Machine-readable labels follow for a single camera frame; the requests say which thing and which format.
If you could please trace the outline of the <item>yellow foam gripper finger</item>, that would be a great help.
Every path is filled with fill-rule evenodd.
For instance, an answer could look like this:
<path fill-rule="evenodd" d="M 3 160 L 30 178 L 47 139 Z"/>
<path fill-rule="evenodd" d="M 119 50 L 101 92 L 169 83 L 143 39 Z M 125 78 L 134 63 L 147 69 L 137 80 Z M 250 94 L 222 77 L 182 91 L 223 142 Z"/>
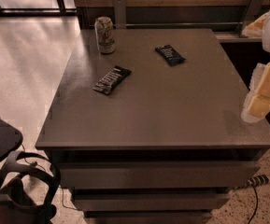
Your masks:
<path fill-rule="evenodd" d="M 258 63 L 249 83 L 249 93 L 245 98 L 241 119 L 256 123 L 270 112 L 270 63 Z"/>

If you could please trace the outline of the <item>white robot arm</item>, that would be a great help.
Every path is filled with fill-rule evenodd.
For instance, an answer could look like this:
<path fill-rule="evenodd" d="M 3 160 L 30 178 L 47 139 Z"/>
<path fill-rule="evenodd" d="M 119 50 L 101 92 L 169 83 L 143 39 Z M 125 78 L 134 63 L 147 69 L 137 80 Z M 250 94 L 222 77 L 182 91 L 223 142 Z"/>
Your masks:
<path fill-rule="evenodd" d="M 247 25 L 243 31 L 244 36 L 260 37 L 263 50 L 270 53 L 270 10 L 260 18 Z M 258 63 L 253 70 L 249 83 L 241 119 L 248 123 L 255 123 L 265 118 L 270 112 L 270 62 Z"/>

